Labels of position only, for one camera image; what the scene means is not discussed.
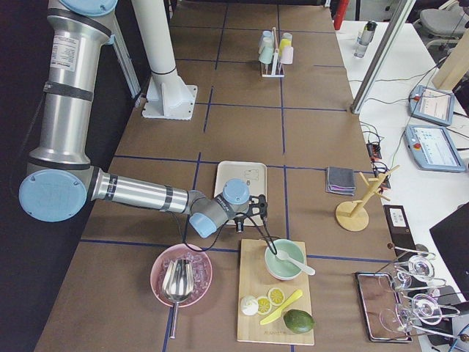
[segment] bowl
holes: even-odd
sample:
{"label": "bowl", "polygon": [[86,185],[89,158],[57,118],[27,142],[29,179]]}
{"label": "bowl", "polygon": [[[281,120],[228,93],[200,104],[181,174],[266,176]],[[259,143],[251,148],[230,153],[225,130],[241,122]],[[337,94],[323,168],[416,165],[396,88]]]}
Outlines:
{"label": "bowl", "polygon": [[[275,240],[274,244],[277,249],[285,251],[291,258],[296,259],[298,262],[305,263],[303,251],[295,242],[281,238]],[[291,280],[301,273],[300,268],[296,265],[286,260],[280,260],[273,255],[269,247],[265,249],[265,266],[270,275],[279,280]]]}
{"label": "bowl", "polygon": [[[189,244],[189,246],[200,249],[193,244]],[[188,307],[205,296],[212,282],[212,263],[207,253],[192,251],[183,243],[169,247],[153,263],[152,271],[149,275],[149,283],[156,298],[166,306],[172,307],[173,303],[162,294],[161,287],[169,263],[172,260],[178,259],[188,259],[192,262],[194,276],[193,291],[189,298],[179,305],[179,307]]]}

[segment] avocado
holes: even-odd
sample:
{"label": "avocado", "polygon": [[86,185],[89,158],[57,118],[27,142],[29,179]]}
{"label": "avocado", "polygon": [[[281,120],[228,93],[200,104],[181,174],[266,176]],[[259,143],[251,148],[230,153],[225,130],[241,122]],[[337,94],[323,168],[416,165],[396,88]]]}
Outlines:
{"label": "avocado", "polygon": [[304,334],[316,325],[313,317],[304,310],[291,309],[284,315],[284,322],[288,329],[295,334]]}

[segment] device screen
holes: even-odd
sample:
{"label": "device screen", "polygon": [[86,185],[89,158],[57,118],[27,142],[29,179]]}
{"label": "device screen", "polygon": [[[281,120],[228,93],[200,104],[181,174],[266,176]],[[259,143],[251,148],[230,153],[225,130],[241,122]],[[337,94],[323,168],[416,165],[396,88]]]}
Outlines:
{"label": "device screen", "polygon": [[419,111],[422,114],[437,117],[441,120],[448,120],[448,107],[450,104],[450,94],[425,88],[420,99]]}
{"label": "device screen", "polygon": [[429,165],[459,166],[440,128],[414,128]]}

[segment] chair seat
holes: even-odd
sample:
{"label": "chair seat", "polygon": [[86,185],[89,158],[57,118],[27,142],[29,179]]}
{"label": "chair seat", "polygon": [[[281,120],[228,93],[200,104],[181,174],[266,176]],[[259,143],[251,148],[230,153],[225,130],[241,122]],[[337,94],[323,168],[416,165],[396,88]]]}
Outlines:
{"label": "chair seat", "polygon": [[438,37],[462,37],[468,17],[460,11],[427,9],[420,12],[420,21],[429,33]]}

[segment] table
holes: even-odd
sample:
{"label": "table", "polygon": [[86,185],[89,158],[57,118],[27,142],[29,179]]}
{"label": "table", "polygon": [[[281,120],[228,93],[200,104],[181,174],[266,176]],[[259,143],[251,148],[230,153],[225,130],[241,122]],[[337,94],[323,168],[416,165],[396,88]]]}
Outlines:
{"label": "table", "polygon": [[[282,80],[261,78],[257,43],[275,26],[293,33],[295,63]],[[343,230],[325,193],[325,168],[371,171],[328,9],[309,6],[183,1],[171,21],[179,74],[197,84],[190,122],[146,120],[134,110],[110,172],[213,195],[220,161],[267,165],[269,230],[306,243],[315,351],[418,351],[366,338],[356,271],[394,257],[380,201],[362,232]],[[357,176],[357,195],[365,192]],[[184,216],[177,216],[186,222]],[[188,227],[188,242],[208,246]],[[179,243],[169,214],[97,202],[36,351],[311,351],[311,347],[236,341],[240,238],[225,229],[208,254],[213,282],[197,304],[181,309],[170,340],[169,309],[149,286],[155,258]]]}
{"label": "table", "polygon": [[[365,23],[344,21],[340,30],[337,31],[337,39],[353,94],[358,91],[359,81],[363,79],[388,25],[387,23],[378,24],[375,37],[365,57],[358,59],[353,56],[353,46],[358,31],[363,28]],[[434,66],[435,63],[432,57],[421,42],[412,24],[406,23],[390,50],[377,80],[410,78],[414,75],[423,74]],[[429,74],[421,84],[428,84],[433,87],[432,76],[432,74]],[[372,87],[369,98],[376,98],[386,102],[406,98],[420,78],[421,76],[406,81],[377,81]],[[455,110],[465,114],[458,103]],[[389,166],[406,124],[431,125],[416,118],[409,120],[409,116],[407,101],[384,104],[375,100],[368,100],[361,109],[360,121],[373,124],[378,133],[385,137],[381,142],[381,153],[383,161]],[[469,134],[469,124],[465,117],[454,115],[454,121],[450,128],[465,135]],[[451,138],[456,147],[464,148],[468,146],[467,138],[455,133],[451,133]],[[467,165],[469,153],[467,151],[461,152],[461,156]],[[431,252],[438,253],[429,229],[455,211],[458,205],[468,201],[468,174],[420,170],[405,147],[405,142],[399,144],[394,165],[396,164],[400,165],[400,168],[391,177],[391,190],[385,193],[391,198],[391,201],[383,200],[383,204],[403,205],[414,242],[421,243],[427,246]],[[459,292],[459,288],[446,265],[439,257],[437,257],[435,264],[435,276],[447,279],[448,285],[452,286],[455,292]]]}

